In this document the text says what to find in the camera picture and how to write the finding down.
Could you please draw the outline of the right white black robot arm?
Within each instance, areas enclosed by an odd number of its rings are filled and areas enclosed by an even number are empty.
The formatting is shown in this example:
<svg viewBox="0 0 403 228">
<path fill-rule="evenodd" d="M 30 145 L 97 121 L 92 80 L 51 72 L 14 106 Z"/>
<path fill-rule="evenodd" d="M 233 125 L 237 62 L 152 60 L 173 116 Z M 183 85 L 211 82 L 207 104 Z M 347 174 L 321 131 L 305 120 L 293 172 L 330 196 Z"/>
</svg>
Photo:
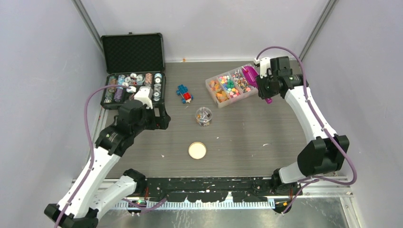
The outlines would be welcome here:
<svg viewBox="0 0 403 228">
<path fill-rule="evenodd" d="M 307 141 L 296 162 L 273 172 L 270 181 L 273 192 L 283 195 L 300 180 L 340 170 L 349 139 L 339 135 L 327 123 L 312 97 L 304 74 L 294 74 L 289 57 L 256 58 L 254 65 L 260 71 L 255 77 L 259 97 L 268 101 L 280 95 L 285 99 Z"/>
</svg>

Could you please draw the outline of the magenta plastic scoop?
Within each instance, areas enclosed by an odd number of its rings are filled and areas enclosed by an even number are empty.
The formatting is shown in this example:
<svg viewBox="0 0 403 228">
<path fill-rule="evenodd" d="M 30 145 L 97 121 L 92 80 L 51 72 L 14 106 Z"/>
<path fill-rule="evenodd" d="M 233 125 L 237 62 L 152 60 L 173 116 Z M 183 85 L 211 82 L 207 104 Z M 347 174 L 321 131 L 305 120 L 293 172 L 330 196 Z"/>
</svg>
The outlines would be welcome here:
<svg viewBox="0 0 403 228">
<path fill-rule="evenodd" d="M 242 67 L 242 72 L 244 74 L 245 79 L 249 83 L 249 85 L 251 85 L 252 87 L 257 89 L 257 91 L 258 91 L 258 86 L 257 86 L 257 83 L 256 83 L 256 77 L 259 76 L 259 73 L 256 71 L 256 69 L 253 66 L 246 65 L 246 66 Z M 267 104 L 271 104 L 273 102 L 272 98 L 270 98 L 270 99 L 262 99 L 262 100 L 264 100 Z"/>
</svg>

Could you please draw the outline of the clear compartment candy box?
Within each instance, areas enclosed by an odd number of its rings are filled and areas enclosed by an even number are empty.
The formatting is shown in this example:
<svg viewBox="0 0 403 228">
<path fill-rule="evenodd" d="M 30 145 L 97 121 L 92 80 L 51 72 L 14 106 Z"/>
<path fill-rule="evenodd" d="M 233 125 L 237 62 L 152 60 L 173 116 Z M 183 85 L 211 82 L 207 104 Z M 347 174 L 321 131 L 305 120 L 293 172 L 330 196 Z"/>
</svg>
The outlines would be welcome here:
<svg viewBox="0 0 403 228">
<path fill-rule="evenodd" d="M 252 64 L 246 64 L 206 79 L 205 86 L 217 107 L 223 108 L 258 93 L 246 80 L 246 76 L 256 72 Z"/>
</svg>

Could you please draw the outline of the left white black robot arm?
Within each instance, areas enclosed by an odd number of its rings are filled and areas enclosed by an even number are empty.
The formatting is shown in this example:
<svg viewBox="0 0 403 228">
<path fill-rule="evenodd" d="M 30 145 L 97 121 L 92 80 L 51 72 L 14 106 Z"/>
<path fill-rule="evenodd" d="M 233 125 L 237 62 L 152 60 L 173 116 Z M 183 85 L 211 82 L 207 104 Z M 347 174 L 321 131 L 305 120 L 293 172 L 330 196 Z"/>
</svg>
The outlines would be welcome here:
<svg viewBox="0 0 403 228">
<path fill-rule="evenodd" d="M 132 100 L 117 110 L 114 121 L 103 129 L 93 146 L 89 160 L 79 177 L 66 193 L 44 210 L 56 228 L 95 228 L 104 214 L 116 203 L 132 194 L 142 196 L 147 188 L 146 177 L 133 169 L 126 170 L 121 178 L 98 194 L 106 175 L 134 144 L 144 130 L 165 130 L 171 117 L 163 104 L 149 107 Z"/>
</svg>

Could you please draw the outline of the blue red brick toy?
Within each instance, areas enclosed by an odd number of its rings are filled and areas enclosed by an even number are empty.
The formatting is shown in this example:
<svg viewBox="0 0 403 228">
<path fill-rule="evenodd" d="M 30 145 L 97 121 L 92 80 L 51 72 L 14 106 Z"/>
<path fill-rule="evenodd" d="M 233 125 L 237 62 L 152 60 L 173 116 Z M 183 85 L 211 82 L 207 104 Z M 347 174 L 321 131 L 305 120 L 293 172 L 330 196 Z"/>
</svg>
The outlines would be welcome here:
<svg viewBox="0 0 403 228">
<path fill-rule="evenodd" d="M 183 104 L 190 103 L 193 100 L 193 95 L 183 84 L 177 86 L 176 94 L 182 97 L 181 101 Z"/>
</svg>

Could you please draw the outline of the gold jar lid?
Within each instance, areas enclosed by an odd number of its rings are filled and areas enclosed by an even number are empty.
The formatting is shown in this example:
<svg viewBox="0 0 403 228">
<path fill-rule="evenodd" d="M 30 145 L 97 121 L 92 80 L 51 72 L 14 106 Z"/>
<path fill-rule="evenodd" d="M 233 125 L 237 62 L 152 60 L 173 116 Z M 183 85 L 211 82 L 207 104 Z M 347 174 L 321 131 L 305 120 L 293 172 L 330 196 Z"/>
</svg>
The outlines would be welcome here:
<svg viewBox="0 0 403 228">
<path fill-rule="evenodd" d="M 207 148 L 202 142 L 193 142 L 188 148 L 188 154 L 196 160 L 202 159 L 207 153 Z"/>
</svg>

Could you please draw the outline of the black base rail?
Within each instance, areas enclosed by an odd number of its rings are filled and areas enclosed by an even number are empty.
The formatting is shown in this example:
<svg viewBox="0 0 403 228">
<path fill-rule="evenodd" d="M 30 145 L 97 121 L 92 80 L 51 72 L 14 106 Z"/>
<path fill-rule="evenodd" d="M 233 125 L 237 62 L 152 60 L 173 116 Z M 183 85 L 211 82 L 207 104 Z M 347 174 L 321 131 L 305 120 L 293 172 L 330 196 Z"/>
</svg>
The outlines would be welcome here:
<svg viewBox="0 0 403 228">
<path fill-rule="evenodd" d="M 147 178 L 130 197 L 159 202 L 263 202 L 268 196 L 295 196 L 297 183 L 279 184 L 270 177 Z"/>
</svg>

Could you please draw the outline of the black poker chip case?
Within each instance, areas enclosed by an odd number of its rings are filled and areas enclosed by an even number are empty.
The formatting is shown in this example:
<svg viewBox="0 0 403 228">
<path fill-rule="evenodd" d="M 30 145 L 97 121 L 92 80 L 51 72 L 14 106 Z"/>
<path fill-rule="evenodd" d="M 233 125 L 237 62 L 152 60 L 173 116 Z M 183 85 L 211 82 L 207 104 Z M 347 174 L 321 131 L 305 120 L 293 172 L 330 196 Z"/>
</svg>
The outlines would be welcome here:
<svg viewBox="0 0 403 228">
<path fill-rule="evenodd" d="M 101 37 L 106 61 L 106 85 L 110 78 L 118 79 L 131 73 L 145 77 L 147 73 L 161 74 L 159 84 L 160 98 L 152 98 L 153 105 L 159 101 L 165 102 L 165 59 L 163 35 L 161 33 L 105 35 Z"/>
</svg>

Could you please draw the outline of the clear plastic jar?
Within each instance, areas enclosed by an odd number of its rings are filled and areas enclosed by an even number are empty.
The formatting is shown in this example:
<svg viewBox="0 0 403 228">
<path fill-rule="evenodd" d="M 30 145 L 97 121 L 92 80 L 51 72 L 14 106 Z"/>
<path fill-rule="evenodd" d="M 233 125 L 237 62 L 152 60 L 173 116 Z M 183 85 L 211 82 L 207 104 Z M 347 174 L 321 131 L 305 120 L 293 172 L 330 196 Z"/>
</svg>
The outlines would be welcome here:
<svg viewBox="0 0 403 228">
<path fill-rule="evenodd" d="M 200 107 L 195 114 L 196 122 L 202 126 L 209 126 L 212 119 L 212 112 L 210 108 Z"/>
</svg>

